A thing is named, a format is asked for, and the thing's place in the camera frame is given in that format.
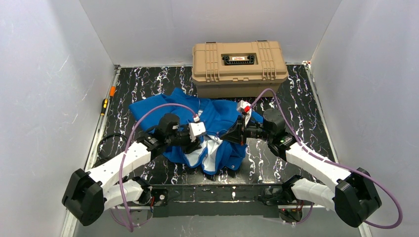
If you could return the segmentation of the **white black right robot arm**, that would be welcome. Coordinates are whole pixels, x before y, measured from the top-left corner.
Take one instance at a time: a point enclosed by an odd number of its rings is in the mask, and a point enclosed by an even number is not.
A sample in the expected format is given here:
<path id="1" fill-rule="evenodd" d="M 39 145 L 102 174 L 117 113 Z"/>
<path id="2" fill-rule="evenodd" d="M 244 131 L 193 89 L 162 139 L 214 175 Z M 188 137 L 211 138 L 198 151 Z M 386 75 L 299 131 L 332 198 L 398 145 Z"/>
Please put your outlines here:
<path id="1" fill-rule="evenodd" d="M 315 183 L 299 175 L 293 176 L 274 192 L 281 201 L 297 199 L 321 205 L 333 210 L 351 227 L 360 226 L 381 207 L 381 199 L 366 170 L 347 171 L 300 145 L 286 129 L 286 121 L 278 110 L 266 110 L 262 122 L 241 114 L 221 135 L 222 140 L 239 145 L 244 145 L 249 138 L 267 141 L 272 154 L 320 180 Z"/>

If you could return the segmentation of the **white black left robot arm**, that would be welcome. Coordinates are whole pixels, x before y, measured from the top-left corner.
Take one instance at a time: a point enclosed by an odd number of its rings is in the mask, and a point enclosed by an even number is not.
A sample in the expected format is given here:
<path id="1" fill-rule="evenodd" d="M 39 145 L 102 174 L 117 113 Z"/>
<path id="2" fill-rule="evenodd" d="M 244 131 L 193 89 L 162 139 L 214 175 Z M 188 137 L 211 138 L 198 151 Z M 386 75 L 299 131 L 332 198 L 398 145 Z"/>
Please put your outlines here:
<path id="1" fill-rule="evenodd" d="M 139 177 L 127 181 L 124 178 L 168 147 L 177 147 L 187 153 L 199 149 L 200 138 L 205 133 L 205 125 L 198 118 L 180 125 L 178 116 L 167 113 L 158 125 L 141 132 L 126 152 L 87 171 L 81 168 L 74 171 L 62 204 L 83 226 L 91 225 L 105 210 L 124 202 L 148 204 L 153 198 L 151 185 Z"/>

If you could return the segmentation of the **blue zip jacket white lining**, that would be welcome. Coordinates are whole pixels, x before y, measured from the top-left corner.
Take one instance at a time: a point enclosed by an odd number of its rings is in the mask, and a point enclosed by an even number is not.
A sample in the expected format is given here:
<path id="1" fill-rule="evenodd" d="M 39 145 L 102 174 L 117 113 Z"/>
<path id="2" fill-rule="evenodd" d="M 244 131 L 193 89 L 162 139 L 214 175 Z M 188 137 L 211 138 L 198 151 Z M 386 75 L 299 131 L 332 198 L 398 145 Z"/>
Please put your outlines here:
<path id="1" fill-rule="evenodd" d="M 181 125 L 191 122 L 193 115 L 199 116 L 206 129 L 201 148 L 186 154 L 180 147 L 168 147 L 163 156 L 173 163 L 185 164 L 190 168 L 200 166 L 204 173 L 213 175 L 225 167 L 239 169 L 247 154 L 246 144 L 221 139 L 240 115 L 237 102 L 190 96 L 182 89 L 175 88 L 171 95 L 158 94 L 134 102 L 129 110 L 135 120 L 141 121 L 139 126 L 143 130 L 157 125 L 167 113 L 177 115 Z"/>

